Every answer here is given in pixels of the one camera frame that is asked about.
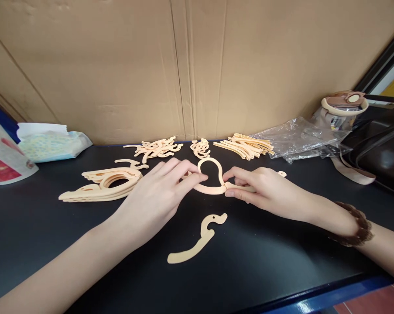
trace cardboard box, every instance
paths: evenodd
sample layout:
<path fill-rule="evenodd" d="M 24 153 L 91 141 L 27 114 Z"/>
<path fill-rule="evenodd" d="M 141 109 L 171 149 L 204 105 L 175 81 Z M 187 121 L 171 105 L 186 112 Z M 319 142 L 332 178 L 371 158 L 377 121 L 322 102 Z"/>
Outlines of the cardboard box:
<path fill-rule="evenodd" d="M 0 0 L 0 104 L 94 144 L 253 133 L 352 88 L 394 0 Z"/>

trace wooden hanger piece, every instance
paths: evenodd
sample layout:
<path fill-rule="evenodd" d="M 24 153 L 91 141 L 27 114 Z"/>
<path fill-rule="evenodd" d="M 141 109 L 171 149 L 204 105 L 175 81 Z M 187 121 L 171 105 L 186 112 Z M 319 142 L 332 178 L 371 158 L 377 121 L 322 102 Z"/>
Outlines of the wooden hanger piece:
<path fill-rule="evenodd" d="M 148 158 L 173 156 L 174 152 L 179 151 L 184 144 L 174 144 L 175 138 L 173 136 L 168 140 L 162 139 L 152 143 L 141 142 L 142 145 L 125 145 L 123 147 L 136 147 L 136 154 L 134 156 L 137 157 L 140 154 L 144 154 L 141 163 L 145 164 Z"/>
<path fill-rule="evenodd" d="M 129 162 L 130 163 L 130 168 L 137 169 L 137 170 L 148 169 L 149 168 L 149 165 L 145 165 L 145 164 L 138 166 L 140 164 L 140 162 L 139 161 L 135 161 L 133 159 L 117 159 L 114 162 L 116 162 L 116 163 L 117 162 Z"/>
<path fill-rule="evenodd" d="M 222 168 L 222 165 L 216 159 L 214 159 L 212 157 L 201 159 L 198 162 L 197 167 L 198 167 L 198 172 L 199 173 L 202 173 L 201 172 L 201 165 L 204 162 L 206 162 L 206 161 L 211 161 L 211 162 L 215 163 L 217 168 L 219 169 L 218 176 L 219 176 L 220 186 L 218 186 L 218 187 L 208 187 L 208 186 L 205 186 L 205 185 L 202 185 L 202 184 L 198 183 L 194 187 L 194 190 L 196 190 L 198 192 L 201 192 L 201 193 L 204 193 L 204 194 L 210 194 L 210 195 L 223 194 L 224 192 L 226 192 L 228 189 L 231 189 L 231 188 L 237 188 L 237 189 L 240 189 L 240 190 L 248 191 L 250 193 L 256 193 L 255 189 L 253 187 L 251 187 L 251 186 L 239 186 L 239 185 L 235 185 L 235 184 L 230 183 L 230 182 L 224 182 L 223 181 L 223 168 Z M 188 173 L 186 175 L 182 176 L 182 179 L 183 180 L 186 179 L 190 174 L 191 174 L 191 172 L 188 171 Z M 278 174 L 283 176 L 283 177 L 285 177 L 287 175 L 284 171 L 279 171 Z"/>
<path fill-rule="evenodd" d="M 200 230 L 200 235 L 201 238 L 200 240 L 197 241 L 197 243 L 194 245 L 192 249 L 189 249 L 187 251 L 179 252 L 179 253 L 171 253 L 168 255 L 168 263 L 169 264 L 178 264 L 185 262 L 191 258 L 193 258 L 195 255 L 197 255 L 203 247 L 211 240 L 211 238 L 214 236 L 214 230 L 210 229 L 208 230 L 207 227 L 209 223 L 215 222 L 219 225 L 223 224 L 227 219 L 227 214 L 223 214 L 221 216 L 218 215 L 208 215 L 205 217 L 201 223 L 201 230 Z"/>
<path fill-rule="evenodd" d="M 142 178 L 139 170 L 128 167 L 89 171 L 82 173 L 82 176 L 97 184 L 88 184 L 76 191 L 65 192 L 58 197 L 59 200 L 64 202 L 116 200 L 129 195 Z M 110 188 L 110 185 L 119 179 L 127 179 L 128 181 Z"/>
<path fill-rule="evenodd" d="M 206 151 L 209 147 L 209 142 L 202 138 L 200 142 L 194 140 L 190 148 L 194 152 L 194 155 L 197 156 L 199 159 L 208 158 L 210 157 L 210 151 Z"/>
<path fill-rule="evenodd" d="M 214 142 L 215 146 L 219 146 L 240 155 L 243 159 L 251 160 L 260 157 L 260 154 L 265 155 L 269 153 L 274 155 L 274 146 L 268 140 L 259 140 L 246 135 L 235 133 L 228 140 L 223 140 L 220 143 Z"/>

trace red floor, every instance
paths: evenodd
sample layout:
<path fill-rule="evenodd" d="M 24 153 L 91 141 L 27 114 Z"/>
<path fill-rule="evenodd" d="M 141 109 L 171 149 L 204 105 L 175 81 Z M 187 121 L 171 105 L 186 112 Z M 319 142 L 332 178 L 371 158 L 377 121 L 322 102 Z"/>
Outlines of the red floor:
<path fill-rule="evenodd" d="M 394 285 L 334 306 L 339 314 L 394 314 Z"/>

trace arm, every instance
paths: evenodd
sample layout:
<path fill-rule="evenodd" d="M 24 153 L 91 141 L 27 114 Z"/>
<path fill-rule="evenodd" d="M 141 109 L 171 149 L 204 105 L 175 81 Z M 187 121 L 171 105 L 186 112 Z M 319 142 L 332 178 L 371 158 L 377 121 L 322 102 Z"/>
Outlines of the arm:
<path fill-rule="evenodd" d="M 193 172 L 184 181 L 179 179 Z M 118 210 L 0 298 L 0 313 L 63 313 L 128 254 L 149 241 L 207 176 L 172 158 L 145 175 Z"/>
<path fill-rule="evenodd" d="M 233 167 L 223 175 L 226 182 L 235 177 L 235 184 L 250 185 L 256 193 L 239 189 L 226 191 L 227 197 L 236 197 L 275 215 L 308 222 L 340 236 L 354 236 L 358 230 L 355 218 L 332 201 L 307 192 L 272 169 L 258 168 L 249 172 Z M 356 247 L 394 277 L 394 232 L 372 223 L 372 240 Z"/>

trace bracelet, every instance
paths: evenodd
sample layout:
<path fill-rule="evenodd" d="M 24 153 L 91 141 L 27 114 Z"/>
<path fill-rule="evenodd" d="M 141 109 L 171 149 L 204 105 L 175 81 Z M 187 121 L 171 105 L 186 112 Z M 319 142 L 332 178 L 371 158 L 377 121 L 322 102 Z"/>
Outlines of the bracelet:
<path fill-rule="evenodd" d="M 355 217 L 358 224 L 358 231 L 354 236 L 350 237 L 341 237 L 340 235 L 332 234 L 332 236 L 330 236 L 332 240 L 337 241 L 343 246 L 352 247 L 363 246 L 365 242 L 370 241 L 374 237 L 374 234 L 371 233 L 371 223 L 366 219 L 362 211 L 359 211 L 350 204 L 342 202 L 335 202 L 335 204 L 341 206 Z"/>

